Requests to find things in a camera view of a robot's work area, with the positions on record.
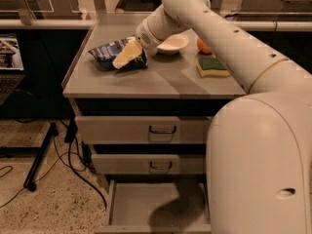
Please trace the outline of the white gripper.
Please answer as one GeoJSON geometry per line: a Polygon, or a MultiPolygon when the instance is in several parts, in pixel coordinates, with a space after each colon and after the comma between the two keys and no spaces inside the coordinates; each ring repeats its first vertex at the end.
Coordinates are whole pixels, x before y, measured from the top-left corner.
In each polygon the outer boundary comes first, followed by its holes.
{"type": "Polygon", "coordinates": [[[157,47],[175,34],[188,30],[187,25],[172,19],[163,6],[159,6],[136,28],[136,39],[130,40],[112,62],[116,69],[129,64],[131,61],[142,61],[142,48],[154,51],[157,47]]]}

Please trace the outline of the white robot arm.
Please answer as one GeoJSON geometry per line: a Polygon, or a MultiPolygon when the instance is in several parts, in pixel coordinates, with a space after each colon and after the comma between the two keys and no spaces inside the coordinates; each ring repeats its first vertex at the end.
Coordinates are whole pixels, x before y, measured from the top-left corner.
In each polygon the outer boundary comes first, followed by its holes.
{"type": "Polygon", "coordinates": [[[213,118],[207,138],[212,234],[311,234],[311,75],[210,9],[162,0],[136,29],[144,49],[192,29],[245,95],[213,118]]]}

